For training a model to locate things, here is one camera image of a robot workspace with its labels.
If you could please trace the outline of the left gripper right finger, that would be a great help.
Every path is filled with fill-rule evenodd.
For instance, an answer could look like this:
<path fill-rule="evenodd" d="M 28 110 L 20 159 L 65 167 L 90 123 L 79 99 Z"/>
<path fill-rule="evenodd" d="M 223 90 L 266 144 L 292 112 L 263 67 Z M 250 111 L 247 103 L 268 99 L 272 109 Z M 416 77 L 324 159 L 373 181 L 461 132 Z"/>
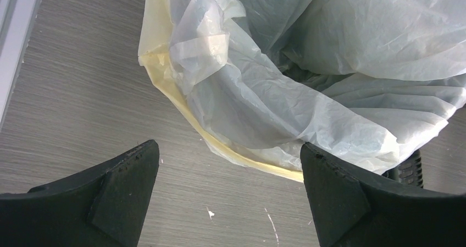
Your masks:
<path fill-rule="evenodd" d="M 396 182 L 310 143 L 300 159 L 320 246 L 465 246 L 465 195 Z"/>

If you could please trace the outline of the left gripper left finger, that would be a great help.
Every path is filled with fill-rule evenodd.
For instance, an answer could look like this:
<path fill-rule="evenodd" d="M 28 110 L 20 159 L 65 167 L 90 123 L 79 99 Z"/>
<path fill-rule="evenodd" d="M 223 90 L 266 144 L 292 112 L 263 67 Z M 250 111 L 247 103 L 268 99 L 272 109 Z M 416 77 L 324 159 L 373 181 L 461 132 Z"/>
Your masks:
<path fill-rule="evenodd" d="M 1 246 L 137 246 L 159 168 L 148 140 L 22 194 L 1 195 Z"/>

